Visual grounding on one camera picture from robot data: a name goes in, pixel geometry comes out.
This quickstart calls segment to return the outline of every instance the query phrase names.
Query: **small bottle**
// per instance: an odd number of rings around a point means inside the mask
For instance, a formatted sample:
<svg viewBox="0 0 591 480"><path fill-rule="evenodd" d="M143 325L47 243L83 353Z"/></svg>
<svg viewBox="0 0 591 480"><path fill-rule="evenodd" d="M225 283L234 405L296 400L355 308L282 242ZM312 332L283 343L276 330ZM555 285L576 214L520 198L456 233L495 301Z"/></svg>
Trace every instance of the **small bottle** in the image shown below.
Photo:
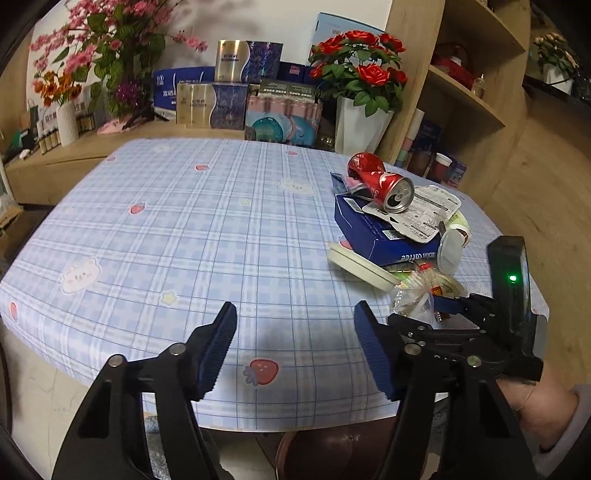
<svg viewBox="0 0 591 480"><path fill-rule="evenodd" d="M51 131L50 130L45 130L45 145L47 146L48 152L53 150L53 145L51 144Z"/></svg>
<svg viewBox="0 0 591 480"><path fill-rule="evenodd" d="M472 93L476 95L478 98L484 97L484 92L486 90L486 82L484 81L484 74L474 80L472 84Z"/></svg>
<svg viewBox="0 0 591 480"><path fill-rule="evenodd" d="M51 132L51 147L56 148L58 146L57 143L57 129L52 130Z"/></svg>
<svg viewBox="0 0 591 480"><path fill-rule="evenodd" d="M47 143L46 143L46 135L43 130L39 130L39 149L41 150L41 155L45 155L47 153Z"/></svg>

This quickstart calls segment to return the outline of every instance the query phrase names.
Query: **human hand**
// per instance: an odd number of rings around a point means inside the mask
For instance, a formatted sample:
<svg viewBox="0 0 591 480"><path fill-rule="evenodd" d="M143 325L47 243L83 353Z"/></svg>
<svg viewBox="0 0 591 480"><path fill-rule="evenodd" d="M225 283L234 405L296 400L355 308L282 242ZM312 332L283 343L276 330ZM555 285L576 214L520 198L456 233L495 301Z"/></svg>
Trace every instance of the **human hand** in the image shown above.
<svg viewBox="0 0 591 480"><path fill-rule="evenodd" d="M545 362L536 384L511 377L500 377L496 383L511 408L519 412L521 428L536 435L544 450L556 445L573 418L579 398L566 390L553 368Z"/></svg>

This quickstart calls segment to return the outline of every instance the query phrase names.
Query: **wooden floor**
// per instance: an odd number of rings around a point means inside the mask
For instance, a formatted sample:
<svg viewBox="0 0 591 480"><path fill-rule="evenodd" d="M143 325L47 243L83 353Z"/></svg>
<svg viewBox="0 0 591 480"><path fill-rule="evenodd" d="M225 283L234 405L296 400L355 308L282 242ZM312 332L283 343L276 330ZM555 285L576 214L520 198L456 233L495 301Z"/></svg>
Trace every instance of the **wooden floor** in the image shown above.
<svg viewBox="0 0 591 480"><path fill-rule="evenodd" d="M550 305L547 359L564 383L591 382L591 121L544 96L484 210L521 235Z"/></svg>

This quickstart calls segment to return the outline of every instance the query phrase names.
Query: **white wall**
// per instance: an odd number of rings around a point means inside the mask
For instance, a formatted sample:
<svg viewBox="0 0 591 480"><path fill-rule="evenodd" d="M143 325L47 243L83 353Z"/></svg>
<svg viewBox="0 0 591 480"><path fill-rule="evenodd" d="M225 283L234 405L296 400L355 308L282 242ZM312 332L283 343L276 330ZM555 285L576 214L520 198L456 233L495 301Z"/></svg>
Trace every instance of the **white wall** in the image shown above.
<svg viewBox="0 0 591 480"><path fill-rule="evenodd" d="M65 0L61 0L37 23L33 40L67 22L64 4ZM206 40L209 49L200 54L183 45L169 44L158 67L214 65L217 41L223 38L280 42L284 44L282 60L306 63L319 12L384 29L391 4L392 0L185 0L173 14L168 32L185 30ZM37 54L31 52L27 95L40 103L31 89L36 58Z"/></svg>

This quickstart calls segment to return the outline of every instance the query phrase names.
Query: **wooden shelf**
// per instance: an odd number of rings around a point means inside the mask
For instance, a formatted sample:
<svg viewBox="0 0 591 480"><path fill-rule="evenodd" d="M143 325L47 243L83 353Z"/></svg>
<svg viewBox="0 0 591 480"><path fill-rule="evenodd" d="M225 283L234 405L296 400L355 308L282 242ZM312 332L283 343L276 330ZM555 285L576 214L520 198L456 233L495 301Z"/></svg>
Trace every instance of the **wooden shelf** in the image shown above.
<svg viewBox="0 0 591 480"><path fill-rule="evenodd" d="M477 40L511 47L516 53L529 49L529 45L523 45L499 17L478 0L446 0L443 18Z"/></svg>
<svg viewBox="0 0 591 480"><path fill-rule="evenodd" d="M504 121L486 102L478 98L462 84L455 81L453 78L446 75L433 65L429 65L429 70L427 72L427 83L430 83L436 89L441 90L447 95L455 98L458 102L468 106L469 108L484 114L491 121L497 123L500 127L505 126Z"/></svg>

